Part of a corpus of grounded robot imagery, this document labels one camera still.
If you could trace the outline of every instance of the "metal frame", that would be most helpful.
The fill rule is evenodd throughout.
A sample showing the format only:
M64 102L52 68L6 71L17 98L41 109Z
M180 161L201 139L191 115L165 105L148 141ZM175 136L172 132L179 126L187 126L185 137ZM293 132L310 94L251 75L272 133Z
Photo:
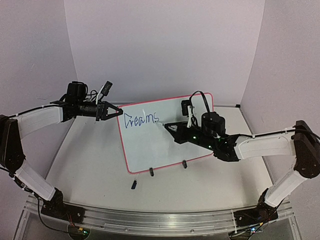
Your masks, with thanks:
M253 207L205 212L159 213L74 205L85 208L83 223L79 224L80 227L114 234L149 237L187 237L232 232L235 230L233 212ZM33 213L37 215L37 207L38 200L33 195L29 195L13 239L22 239L29 214ZM296 218L288 199L283 201L278 208L278 215L279 218L276 221L289 219L294 240L300 240L301 236L297 228ZM68 224L67 221L45 215L42 217Z

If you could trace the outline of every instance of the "black clip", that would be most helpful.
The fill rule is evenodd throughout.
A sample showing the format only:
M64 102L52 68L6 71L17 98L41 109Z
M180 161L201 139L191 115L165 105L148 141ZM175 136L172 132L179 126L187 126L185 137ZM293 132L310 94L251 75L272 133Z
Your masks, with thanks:
M183 167L186 169L186 168L188 167L187 161L186 161L186 160L183 160L183 161L182 161L182 165L183 165Z
M188 106L191 106L190 100L181 101L182 116L188 116L189 115Z
M150 175L151 177L153 177L155 175L154 173L154 169L152 167L149 168L149 171L150 171Z

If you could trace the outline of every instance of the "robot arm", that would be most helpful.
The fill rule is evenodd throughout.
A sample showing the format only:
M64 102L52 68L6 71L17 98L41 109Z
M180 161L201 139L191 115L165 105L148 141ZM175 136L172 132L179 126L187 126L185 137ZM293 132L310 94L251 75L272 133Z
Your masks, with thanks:
M201 116L201 127L188 106L191 99L182 101L182 115L189 116L189 124L173 122L164 125L178 144L186 142L213 151L213 155L225 162L238 162L242 159L288 155L296 156L296 163L289 172L273 186L266 189L255 208L234 213L239 227L266 223L278 218L277 207L282 200L307 179L320 174L320 143L316 135L304 121L297 121L291 129L259 135L227 135L225 119L216 112L207 111Z
M46 126L66 122L77 116L105 121L121 115L122 109L107 101L101 101L111 86L112 83L107 82L101 88L102 97L98 99L96 94L97 101L93 102L86 99L86 84L72 82L68 85L67 93L59 101L52 102L52 105L37 107L13 116L0 115L0 164L23 190L43 199L43 214L67 221L70 215L74 223L80 223L84 209L64 204L62 192L32 169L25 159L21 139ZM108 108L117 112L108 114Z

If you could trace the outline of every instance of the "white table surface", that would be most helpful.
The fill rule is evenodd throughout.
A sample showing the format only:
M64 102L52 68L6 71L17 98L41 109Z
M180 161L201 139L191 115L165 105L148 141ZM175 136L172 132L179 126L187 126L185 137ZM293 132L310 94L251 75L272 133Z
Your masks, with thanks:
M238 108L215 107L227 134L250 134ZM131 189L137 180L135 190ZM91 207L152 212L226 210L257 204L272 185L261 157L223 162L213 156L154 171L129 174L117 120L78 117L72 124L47 180L66 202Z

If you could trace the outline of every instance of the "white whiteboard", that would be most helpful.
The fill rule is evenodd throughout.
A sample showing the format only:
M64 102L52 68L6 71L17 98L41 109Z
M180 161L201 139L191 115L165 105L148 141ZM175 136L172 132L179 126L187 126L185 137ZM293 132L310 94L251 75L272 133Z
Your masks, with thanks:
M213 111L212 94L205 93L209 108ZM147 101L122 105L123 114L117 117L123 154L129 173L137 174L182 163L183 160L195 160L211 155L213 152L191 144L178 144L163 127L166 123L188 121L182 115L181 101L188 96ZM194 115L201 123L201 115L206 112L200 94L192 97Z

